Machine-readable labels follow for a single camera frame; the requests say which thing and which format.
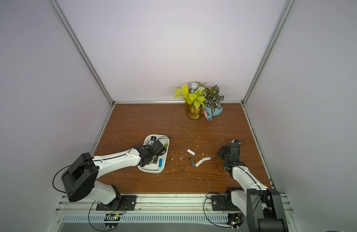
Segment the white storage box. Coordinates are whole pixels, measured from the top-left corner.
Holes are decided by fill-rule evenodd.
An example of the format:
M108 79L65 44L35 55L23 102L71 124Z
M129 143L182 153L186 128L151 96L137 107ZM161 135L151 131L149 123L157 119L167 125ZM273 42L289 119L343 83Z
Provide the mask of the white storage box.
M163 145L168 144L167 151L163 155L156 157L153 161L150 162L150 164L148 164L144 167L138 165L137 167L139 170L141 170L145 173L160 174L164 170L165 164L167 161L167 155L168 155L168 150L169 150L169 145L170 145L170 137L166 136L166 135L161 135L161 134L151 134L145 138L143 145L146 145L147 141L150 139L151 136L156 136L157 140L160 141ZM163 160L162 168L159 168L159 159Z

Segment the black usb flash drive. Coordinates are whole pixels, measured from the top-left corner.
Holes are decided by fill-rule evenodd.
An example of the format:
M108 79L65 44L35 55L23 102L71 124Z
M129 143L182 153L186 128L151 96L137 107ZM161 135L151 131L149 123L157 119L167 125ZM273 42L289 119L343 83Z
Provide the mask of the black usb flash drive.
M190 161L192 166L195 166L195 162L194 162L194 160L192 158L189 158L189 161Z

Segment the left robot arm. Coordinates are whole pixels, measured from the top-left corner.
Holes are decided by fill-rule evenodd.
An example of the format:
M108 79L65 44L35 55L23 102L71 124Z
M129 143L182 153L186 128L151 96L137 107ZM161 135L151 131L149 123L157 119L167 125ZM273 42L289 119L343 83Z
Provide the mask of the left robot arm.
M69 202L90 199L107 208L116 210L121 206L121 195L114 185L106 185L97 179L126 167L145 167L155 158L168 152L169 138L161 137L150 140L144 145L134 146L129 150L105 156L81 154L61 175Z

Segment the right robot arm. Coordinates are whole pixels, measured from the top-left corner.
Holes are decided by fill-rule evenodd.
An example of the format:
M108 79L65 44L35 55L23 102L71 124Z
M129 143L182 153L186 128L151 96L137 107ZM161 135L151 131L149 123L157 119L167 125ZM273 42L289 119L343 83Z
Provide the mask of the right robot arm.
M223 169L241 187L228 191L228 202L245 215L250 232L288 232L280 192L262 184L250 172L240 160L240 147L241 141L233 140L217 152Z

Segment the white long usb flash drive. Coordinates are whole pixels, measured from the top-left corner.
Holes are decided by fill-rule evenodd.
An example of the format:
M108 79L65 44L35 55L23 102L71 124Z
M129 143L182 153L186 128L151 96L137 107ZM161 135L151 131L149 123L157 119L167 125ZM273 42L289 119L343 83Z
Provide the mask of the white long usb flash drive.
M199 167L203 162L204 162L204 161L201 159L201 160L199 160L199 161L195 164L195 166L196 166L196 167Z

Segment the teal pot with patterned plant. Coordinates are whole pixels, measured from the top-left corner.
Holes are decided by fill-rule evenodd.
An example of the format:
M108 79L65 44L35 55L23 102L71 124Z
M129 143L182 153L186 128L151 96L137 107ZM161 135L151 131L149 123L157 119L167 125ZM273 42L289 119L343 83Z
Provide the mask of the teal pot with patterned plant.
M224 96L220 95L220 88L215 85L204 90L205 97L205 118L211 121L213 117L219 116L223 112L221 102L224 100Z

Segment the amber vase with yellow-green plant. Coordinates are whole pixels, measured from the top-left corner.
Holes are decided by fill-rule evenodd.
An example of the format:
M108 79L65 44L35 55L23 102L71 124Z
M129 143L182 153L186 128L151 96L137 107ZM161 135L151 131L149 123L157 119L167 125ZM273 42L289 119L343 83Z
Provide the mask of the amber vase with yellow-green plant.
M205 83L185 83L181 88L175 88L174 98L181 97L186 104L186 116L191 120L198 120L204 115L205 110Z

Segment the right controller board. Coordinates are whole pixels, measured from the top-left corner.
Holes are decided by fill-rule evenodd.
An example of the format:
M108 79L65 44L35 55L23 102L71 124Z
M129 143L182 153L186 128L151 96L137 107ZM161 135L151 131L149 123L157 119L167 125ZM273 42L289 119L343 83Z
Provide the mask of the right controller board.
M236 212L233 214L228 214L228 220L226 222L227 225L230 226L230 228L237 229L239 230L239 227L243 224L244 222L244 217L241 212Z

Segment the controller board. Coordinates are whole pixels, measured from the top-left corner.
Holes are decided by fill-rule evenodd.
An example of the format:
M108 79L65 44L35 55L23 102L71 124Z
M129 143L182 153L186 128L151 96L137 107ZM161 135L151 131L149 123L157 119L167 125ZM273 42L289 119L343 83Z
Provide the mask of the controller board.
M230 228L237 229L239 230L239 227L243 224L244 222L244 217L241 212L236 212L233 214L228 214L228 220L226 222L227 225L230 226Z
M106 230L110 231L115 229L119 225L120 220L121 220L120 214L114 214L114 213L106 214L104 217L104 225L106 227Z

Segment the left controller board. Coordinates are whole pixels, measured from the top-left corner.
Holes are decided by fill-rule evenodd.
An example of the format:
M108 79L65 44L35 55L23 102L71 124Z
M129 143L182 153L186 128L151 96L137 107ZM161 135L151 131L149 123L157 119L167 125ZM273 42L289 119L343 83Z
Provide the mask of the left controller board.
M106 227L106 230L110 231L115 229L119 225L120 220L121 220L120 214L114 214L114 213L106 214L104 217L104 225Z

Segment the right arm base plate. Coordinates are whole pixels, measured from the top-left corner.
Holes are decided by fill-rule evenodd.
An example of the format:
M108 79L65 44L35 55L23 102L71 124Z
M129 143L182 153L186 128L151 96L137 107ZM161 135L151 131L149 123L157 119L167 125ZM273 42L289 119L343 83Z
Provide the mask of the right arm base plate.
M213 211L234 211L234 208L227 204L224 195L212 195L210 200Z

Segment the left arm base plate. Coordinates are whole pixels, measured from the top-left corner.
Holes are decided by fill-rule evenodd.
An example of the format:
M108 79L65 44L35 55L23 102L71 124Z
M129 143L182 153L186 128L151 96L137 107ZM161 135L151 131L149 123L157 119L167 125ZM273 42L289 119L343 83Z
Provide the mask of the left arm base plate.
M134 211L137 195L117 196L111 203L105 205L98 203L97 211Z

